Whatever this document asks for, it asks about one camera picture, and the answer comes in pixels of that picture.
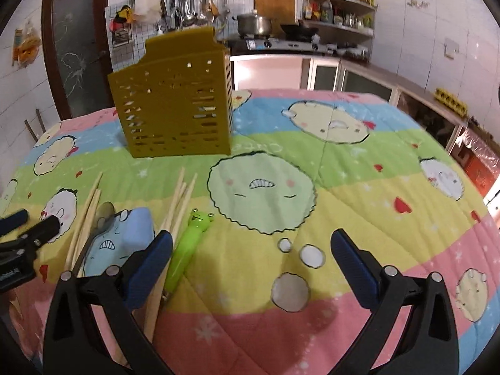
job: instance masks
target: cutting board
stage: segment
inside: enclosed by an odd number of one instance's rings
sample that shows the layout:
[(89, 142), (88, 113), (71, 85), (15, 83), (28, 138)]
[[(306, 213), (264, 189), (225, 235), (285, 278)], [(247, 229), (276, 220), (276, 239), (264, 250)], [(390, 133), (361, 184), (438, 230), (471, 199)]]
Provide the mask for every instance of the cutting board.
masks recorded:
[(272, 19), (272, 35), (283, 36), (280, 24), (295, 24), (295, 0), (253, 0), (259, 15)]

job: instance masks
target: bottle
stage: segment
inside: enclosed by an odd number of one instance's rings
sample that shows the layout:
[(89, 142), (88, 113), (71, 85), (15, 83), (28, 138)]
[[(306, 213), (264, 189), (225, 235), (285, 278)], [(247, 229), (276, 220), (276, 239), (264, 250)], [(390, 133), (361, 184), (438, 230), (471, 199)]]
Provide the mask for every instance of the bottle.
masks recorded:
[(304, 4), (304, 20), (312, 20), (313, 19), (313, 7), (309, 0), (305, 0)]
[(330, 0), (325, 0), (321, 5), (321, 21), (328, 24), (333, 22), (333, 7)]
[(317, 1), (311, 2), (312, 7), (312, 20), (313, 21), (321, 21), (321, 7)]

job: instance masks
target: cooking pot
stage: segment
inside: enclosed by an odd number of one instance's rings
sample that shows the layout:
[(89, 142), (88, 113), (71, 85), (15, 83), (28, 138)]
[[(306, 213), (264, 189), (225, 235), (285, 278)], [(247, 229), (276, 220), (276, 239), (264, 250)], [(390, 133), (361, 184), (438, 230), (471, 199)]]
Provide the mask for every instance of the cooking pot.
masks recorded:
[(252, 10), (251, 13), (238, 15), (233, 17), (234, 21), (238, 21), (238, 34), (269, 36), (271, 35), (272, 24), (269, 18), (258, 15), (257, 10)]

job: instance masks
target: metal screw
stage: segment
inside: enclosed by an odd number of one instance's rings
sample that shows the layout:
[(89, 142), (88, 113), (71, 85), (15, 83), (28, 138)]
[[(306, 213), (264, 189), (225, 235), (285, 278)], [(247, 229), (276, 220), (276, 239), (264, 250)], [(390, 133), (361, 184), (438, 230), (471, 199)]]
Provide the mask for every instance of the metal screw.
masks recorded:
[(71, 278), (71, 271), (67, 270), (66, 272), (61, 273), (61, 279), (65, 282)]
[(395, 277), (398, 274), (398, 269), (392, 265), (387, 265), (383, 271), (390, 277)]
[(107, 267), (106, 269), (106, 275), (110, 277), (114, 277), (118, 275), (118, 272), (120, 272), (120, 268), (117, 267), (116, 265), (111, 265), (110, 267)]
[(439, 272), (433, 272), (431, 273), (431, 278), (434, 282), (441, 282), (443, 280), (443, 277)]

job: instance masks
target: frying pan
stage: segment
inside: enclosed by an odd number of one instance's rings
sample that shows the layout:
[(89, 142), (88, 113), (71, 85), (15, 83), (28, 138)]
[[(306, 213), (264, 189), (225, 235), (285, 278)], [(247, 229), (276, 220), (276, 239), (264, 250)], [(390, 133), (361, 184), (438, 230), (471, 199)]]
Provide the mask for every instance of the frying pan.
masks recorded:
[(308, 28), (301, 24), (281, 24), (281, 28), (287, 38), (293, 40), (310, 41), (313, 35), (318, 32), (318, 28)]

